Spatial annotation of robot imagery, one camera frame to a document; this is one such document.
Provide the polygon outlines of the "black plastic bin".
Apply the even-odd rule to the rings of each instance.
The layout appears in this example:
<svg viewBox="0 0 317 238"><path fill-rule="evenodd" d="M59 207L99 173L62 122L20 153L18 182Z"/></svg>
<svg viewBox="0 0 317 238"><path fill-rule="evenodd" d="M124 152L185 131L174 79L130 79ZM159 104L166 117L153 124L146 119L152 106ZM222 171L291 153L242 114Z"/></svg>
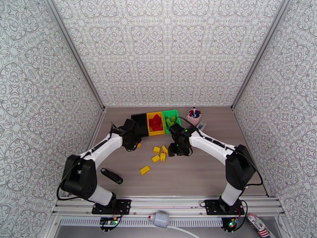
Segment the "black plastic bin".
<svg viewBox="0 0 317 238"><path fill-rule="evenodd" d="M141 138L148 137L148 127L147 127L147 114L141 113L141 114L134 114L131 115L131 119L134 120L137 123L136 131L140 135Z"/></svg>

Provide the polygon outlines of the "green plastic bin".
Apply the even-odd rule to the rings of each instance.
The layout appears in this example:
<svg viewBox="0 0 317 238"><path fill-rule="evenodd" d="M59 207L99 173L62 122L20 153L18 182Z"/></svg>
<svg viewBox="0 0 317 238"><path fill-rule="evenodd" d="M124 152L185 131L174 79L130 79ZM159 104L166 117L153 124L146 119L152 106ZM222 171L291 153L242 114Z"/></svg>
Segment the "green plastic bin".
<svg viewBox="0 0 317 238"><path fill-rule="evenodd" d="M164 126L165 126L165 133L168 134L168 133L170 133L170 132L169 132L169 129L168 129L167 125L166 125L166 120L165 120L164 117L169 117L169 118L171 118L171 116L173 116L173 115L176 116L176 117L178 117L178 116L179 116L179 113L178 113L178 111L177 111L176 109L173 109L173 110L163 111L162 114L163 114L163 120L164 120ZM178 123L179 125L181 125L180 119L177 118L175 123Z"/></svg>

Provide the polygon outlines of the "yellow plastic bin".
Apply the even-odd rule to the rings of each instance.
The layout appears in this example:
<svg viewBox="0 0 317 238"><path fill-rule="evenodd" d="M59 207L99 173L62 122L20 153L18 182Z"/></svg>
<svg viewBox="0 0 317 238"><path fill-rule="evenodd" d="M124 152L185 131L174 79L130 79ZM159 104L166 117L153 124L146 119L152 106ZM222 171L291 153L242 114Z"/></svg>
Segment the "yellow plastic bin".
<svg viewBox="0 0 317 238"><path fill-rule="evenodd" d="M164 120L163 120L162 112L161 112L161 111L158 111L158 112L148 112L148 113L146 113L146 114L147 114L147 127L148 127L149 136L155 136L155 135L163 135L163 134L165 134L165 126L164 126ZM150 131L150 128L149 128L149 119L154 118L154 116L155 116L156 114L161 117L163 130L162 130L162 131L153 131L153 132L151 132L151 131Z"/></svg>

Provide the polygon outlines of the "pink cup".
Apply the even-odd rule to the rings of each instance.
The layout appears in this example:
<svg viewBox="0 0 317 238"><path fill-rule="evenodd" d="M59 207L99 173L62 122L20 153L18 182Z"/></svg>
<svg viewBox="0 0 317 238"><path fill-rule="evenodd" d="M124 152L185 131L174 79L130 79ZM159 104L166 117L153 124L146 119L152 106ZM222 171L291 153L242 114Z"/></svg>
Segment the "pink cup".
<svg viewBox="0 0 317 238"><path fill-rule="evenodd" d="M201 115L198 118L195 117L189 117L189 111L188 111L188 115L186 116L186 119L193 124L194 126L197 126L199 124L199 122L201 121Z"/></svg>

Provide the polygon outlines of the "white power adapter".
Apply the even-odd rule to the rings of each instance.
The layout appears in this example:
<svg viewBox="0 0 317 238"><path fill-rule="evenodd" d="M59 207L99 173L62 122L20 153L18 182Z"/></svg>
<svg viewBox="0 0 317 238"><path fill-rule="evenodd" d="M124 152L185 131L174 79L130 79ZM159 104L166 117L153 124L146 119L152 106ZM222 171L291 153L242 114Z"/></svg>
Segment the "white power adapter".
<svg viewBox="0 0 317 238"><path fill-rule="evenodd" d="M164 212L156 212L153 216L153 224L156 227L166 228L169 222L169 215Z"/></svg>

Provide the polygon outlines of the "circuit board with green light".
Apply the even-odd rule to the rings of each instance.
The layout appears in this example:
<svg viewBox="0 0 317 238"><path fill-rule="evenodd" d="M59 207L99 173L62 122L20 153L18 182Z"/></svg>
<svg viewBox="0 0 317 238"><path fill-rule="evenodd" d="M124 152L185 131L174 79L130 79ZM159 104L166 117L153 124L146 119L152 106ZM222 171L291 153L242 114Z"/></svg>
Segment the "circuit board with green light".
<svg viewBox="0 0 317 238"><path fill-rule="evenodd" d="M231 221L229 221L227 223L227 230L229 232L235 231L237 229L237 225L239 223L239 220L240 219L238 219L238 218L231 219Z"/></svg>

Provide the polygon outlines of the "printed snack bag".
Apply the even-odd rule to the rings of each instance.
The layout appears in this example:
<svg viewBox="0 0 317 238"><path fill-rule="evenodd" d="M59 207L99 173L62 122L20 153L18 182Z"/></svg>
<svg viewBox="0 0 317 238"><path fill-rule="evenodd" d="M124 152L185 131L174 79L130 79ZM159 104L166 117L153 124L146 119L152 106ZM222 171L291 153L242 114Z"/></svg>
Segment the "printed snack bag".
<svg viewBox="0 0 317 238"><path fill-rule="evenodd" d="M247 218L250 226L257 232L260 238L272 238L270 231L256 214L249 213Z"/></svg>

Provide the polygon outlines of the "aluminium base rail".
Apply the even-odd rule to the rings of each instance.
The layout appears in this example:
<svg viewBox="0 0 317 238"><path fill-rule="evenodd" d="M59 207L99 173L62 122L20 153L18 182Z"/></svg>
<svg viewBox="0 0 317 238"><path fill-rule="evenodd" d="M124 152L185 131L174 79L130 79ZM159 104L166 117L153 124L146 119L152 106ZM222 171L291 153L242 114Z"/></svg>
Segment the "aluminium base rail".
<svg viewBox="0 0 317 238"><path fill-rule="evenodd" d="M148 217L158 211L170 217L206 217L204 200L218 199L217 196L127 196L131 200L128 217ZM267 196L241 196L244 209L258 216L274 217L284 210L278 198ZM93 204L81 199L58 201L53 215L92 216Z"/></svg>

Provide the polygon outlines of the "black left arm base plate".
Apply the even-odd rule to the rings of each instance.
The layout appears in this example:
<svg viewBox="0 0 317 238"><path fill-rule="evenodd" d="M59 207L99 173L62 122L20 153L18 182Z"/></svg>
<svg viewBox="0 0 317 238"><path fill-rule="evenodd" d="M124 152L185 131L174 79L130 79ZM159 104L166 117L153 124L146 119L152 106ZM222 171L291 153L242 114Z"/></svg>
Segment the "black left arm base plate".
<svg viewBox="0 0 317 238"><path fill-rule="evenodd" d="M112 199L108 205L95 203L92 208L93 215L128 215L130 212L131 200Z"/></svg>

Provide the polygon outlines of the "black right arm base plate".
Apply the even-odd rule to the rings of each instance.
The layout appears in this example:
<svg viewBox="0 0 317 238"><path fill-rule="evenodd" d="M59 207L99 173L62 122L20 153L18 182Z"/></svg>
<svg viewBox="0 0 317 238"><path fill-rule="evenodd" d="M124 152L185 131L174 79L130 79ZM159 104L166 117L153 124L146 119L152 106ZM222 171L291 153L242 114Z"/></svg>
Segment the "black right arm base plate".
<svg viewBox="0 0 317 238"><path fill-rule="evenodd" d="M207 215L231 215L231 216L239 216L244 215L245 211L243 208L242 201L237 199L233 205L228 205L224 201L218 200L204 200L205 209Z"/></svg>

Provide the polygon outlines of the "aluminium frame post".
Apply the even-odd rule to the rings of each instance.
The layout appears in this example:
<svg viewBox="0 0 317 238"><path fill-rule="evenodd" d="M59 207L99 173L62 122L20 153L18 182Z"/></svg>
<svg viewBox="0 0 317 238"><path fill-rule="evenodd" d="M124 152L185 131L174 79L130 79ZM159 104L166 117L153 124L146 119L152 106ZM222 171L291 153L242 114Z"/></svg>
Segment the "aluminium frame post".
<svg viewBox="0 0 317 238"><path fill-rule="evenodd" d="M273 21L272 21L270 27L268 28L268 31L264 37L264 40L262 41L260 48L255 56L255 59L251 63L250 68L247 72L247 75L245 76L245 78L242 82L242 85L239 88L238 93L232 102L232 105L231 105L232 111L235 110L235 107L237 106L248 82L250 81L250 79L253 76L254 72L256 71L258 65L260 64L261 59L263 58L264 54L266 53L267 48L269 47L270 42L272 41L274 35L278 31L280 23L285 18L285 15L286 15L287 11L289 10L292 1L293 0L282 0L281 1L281 4L280 4L279 8L277 9L277 12L273 18Z"/></svg>
<svg viewBox="0 0 317 238"><path fill-rule="evenodd" d="M87 71L87 68L85 66L85 64L83 63L83 60L74 44L74 41L68 31L68 28L66 26L66 24L63 21L63 18L57 8L57 5L55 4L54 0L44 0L50 15L53 19L53 21L56 23L57 28L62 36L62 38L64 39L67 47L69 48L69 51L74 59L74 61L76 62L81 74L83 75L83 77L85 78L85 81L87 82L90 90L92 91L97 103L99 104L101 110L103 111L105 109L105 106L102 102L102 99L95 87L95 85L93 84L93 81Z"/></svg>

